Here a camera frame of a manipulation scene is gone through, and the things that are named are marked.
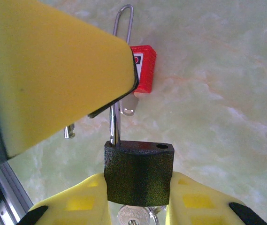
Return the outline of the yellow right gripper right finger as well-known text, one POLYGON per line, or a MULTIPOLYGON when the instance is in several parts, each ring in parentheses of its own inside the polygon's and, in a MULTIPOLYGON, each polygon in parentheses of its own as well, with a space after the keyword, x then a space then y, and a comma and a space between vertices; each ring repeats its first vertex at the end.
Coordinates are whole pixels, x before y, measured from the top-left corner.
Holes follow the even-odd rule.
POLYGON ((242 201, 174 172, 170 182, 167 225, 266 225, 242 201))

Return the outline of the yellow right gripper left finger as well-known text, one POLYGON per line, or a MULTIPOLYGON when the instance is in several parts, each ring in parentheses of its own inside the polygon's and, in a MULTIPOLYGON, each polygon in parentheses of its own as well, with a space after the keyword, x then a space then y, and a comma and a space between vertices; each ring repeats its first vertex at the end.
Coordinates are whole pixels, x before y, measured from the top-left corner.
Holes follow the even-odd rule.
POLYGON ((110 225, 103 173, 33 205, 19 225, 110 225))

